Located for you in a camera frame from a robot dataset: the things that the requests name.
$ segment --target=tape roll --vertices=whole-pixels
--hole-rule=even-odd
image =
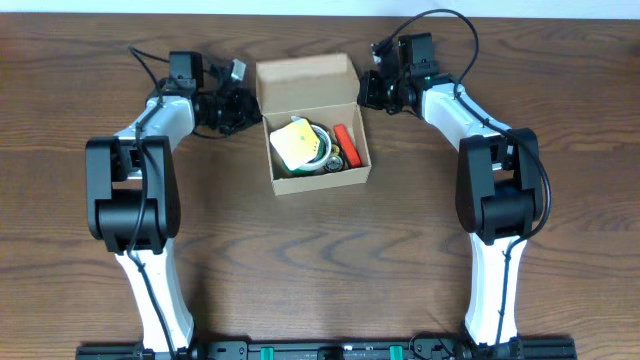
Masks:
[[[331,155],[324,169],[328,172],[338,172],[344,167],[344,160],[340,156]]]
[[[322,156],[322,158],[320,158],[320,160],[313,161],[313,162],[308,162],[308,163],[300,166],[296,170],[316,171],[316,170],[320,169],[321,167],[323,167],[327,163],[327,161],[329,161],[329,157],[331,157],[331,150],[332,150],[331,149],[331,137],[329,136],[329,134],[326,131],[324,131],[324,129],[321,128],[318,125],[311,125],[311,128],[316,133],[316,135],[318,135],[318,137],[322,139],[322,142],[324,142],[324,156]]]

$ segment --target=red object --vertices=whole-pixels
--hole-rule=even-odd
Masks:
[[[336,134],[336,140],[338,140],[338,145],[340,145],[342,152],[347,158],[349,167],[352,169],[361,167],[362,161],[360,161],[358,152],[356,151],[355,146],[353,146],[353,143],[351,142],[351,137],[347,132],[347,127],[344,125],[336,125],[333,127],[333,132]]]

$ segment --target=box lid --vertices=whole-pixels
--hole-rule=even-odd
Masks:
[[[256,92],[262,113],[273,114],[356,101],[360,82],[347,54],[259,62]]]

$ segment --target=green connector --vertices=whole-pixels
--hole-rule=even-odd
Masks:
[[[391,346],[389,351],[391,352],[391,360],[403,360],[402,346]]]
[[[260,360],[273,360],[273,348],[260,349]]]

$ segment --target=black wire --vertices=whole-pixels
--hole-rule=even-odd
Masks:
[[[504,271],[504,277],[503,277],[503,284],[502,284],[502,300],[501,300],[501,305],[500,305],[500,318],[498,320],[498,330],[497,330],[497,336],[496,336],[496,345],[500,343],[500,336],[502,334],[502,324],[504,322],[504,313],[505,313],[505,307],[506,307],[506,302],[507,302],[507,285],[508,285],[508,276],[509,276],[509,262],[511,261],[511,252],[513,250],[513,248],[515,246],[517,246],[518,244],[520,244],[521,242],[527,240],[527,239],[531,239],[533,236],[537,235],[542,228],[545,226],[545,224],[547,223],[547,220],[549,220],[549,214],[551,213],[551,184],[549,181],[549,176],[547,174],[547,171],[545,170],[544,166],[542,165],[542,162],[540,162],[540,159],[538,158],[538,156],[536,156],[531,149],[529,149],[529,147],[522,141],[520,140],[520,138],[518,138],[517,136],[513,135],[512,133],[505,131],[503,129],[500,129],[499,127],[493,125],[490,123],[490,119],[489,118],[483,118],[482,116],[480,116],[480,114],[478,114],[473,108],[471,108],[471,106],[469,106],[460,96],[461,94],[458,92],[458,86],[460,85],[460,83],[462,82],[462,79],[464,79],[464,77],[467,75],[467,73],[469,72],[469,70],[471,70],[471,68],[473,67],[473,64],[475,63],[476,59],[478,58],[478,52],[480,51],[480,43],[478,40],[478,32],[476,31],[476,28],[473,26],[473,24],[471,23],[471,21],[469,21],[469,19],[467,19],[464,15],[460,14],[457,11],[454,10],[449,10],[449,9],[435,9],[435,10],[429,10],[429,11],[425,11],[422,12],[412,18],[410,18],[409,20],[407,20],[404,24],[400,25],[400,27],[398,27],[396,29],[396,31],[393,32],[393,34],[391,34],[387,39],[383,40],[380,44],[379,47],[385,47],[388,46],[389,43],[391,41],[393,41],[393,39],[395,38],[395,36],[400,33],[400,31],[402,31],[405,27],[407,27],[409,24],[411,24],[412,22],[414,22],[417,19],[422,18],[423,16],[429,15],[429,14],[434,14],[434,13],[449,13],[449,14],[453,14],[456,15],[458,18],[460,18],[462,21],[465,22],[465,24],[467,24],[467,26],[469,27],[469,29],[471,30],[471,32],[473,33],[473,40],[475,43],[475,49],[473,52],[473,57],[471,58],[471,61],[469,62],[469,65],[467,65],[467,67],[465,68],[465,70],[462,72],[462,75],[460,75],[460,77],[456,80],[454,86],[453,86],[453,94],[454,94],[454,98],[456,100],[458,100],[458,102],[460,102],[460,104],[473,116],[475,116],[478,120],[480,120],[480,122],[482,122],[482,124],[486,127],[488,127],[489,129],[499,133],[500,135],[504,136],[505,138],[511,140],[513,143],[518,145],[519,149],[523,149],[524,152],[533,160],[536,168],[538,169],[538,172],[540,173],[540,177],[542,178],[542,183],[544,186],[544,191],[545,191],[545,206],[543,208],[543,214],[542,217],[540,219],[540,221],[538,222],[537,226],[532,229],[531,231],[529,231],[528,233],[520,236],[520,238],[518,238],[517,240],[513,241],[511,244],[509,244],[507,246],[507,249],[504,253],[504,257],[505,257],[505,271]]]
[[[209,139],[209,140],[222,140],[222,139],[226,139],[226,136],[210,136],[210,135],[204,135],[204,134],[200,134],[199,132],[193,130],[191,132],[191,135],[195,135],[199,138],[203,138],[203,139]]]
[[[134,48],[131,45],[129,45],[129,48],[133,49],[133,51],[137,52],[138,54],[140,54],[140,55],[142,55],[144,57],[148,57],[149,59],[153,59],[153,60],[160,61],[160,62],[167,63],[167,64],[169,63],[169,60],[167,60],[167,59],[161,58],[159,56],[151,55],[151,54],[146,53],[144,51],[138,50],[138,49]]]
[[[153,72],[151,72],[151,69],[149,69],[149,66],[147,66],[147,63],[145,63],[144,60],[142,60],[142,58],[140,57],[140,55],[138,55],[139,50],[136,50],[133,46],[129,45],[129,51],[138,60],[138,62],[140,62],[140,65],[142,65],[144,70],[147,72],[147,74],[151,78],[151,81],[153,81],[153,86],[156,88],[156,92],[158,93],[158,103],[162,104],[163,103],[163,101],[162,101],[162,91],[160,91],[161,90],[160,89],[160,84],[158,83],[158,80],[156,79],[156,76],[153,75]]]

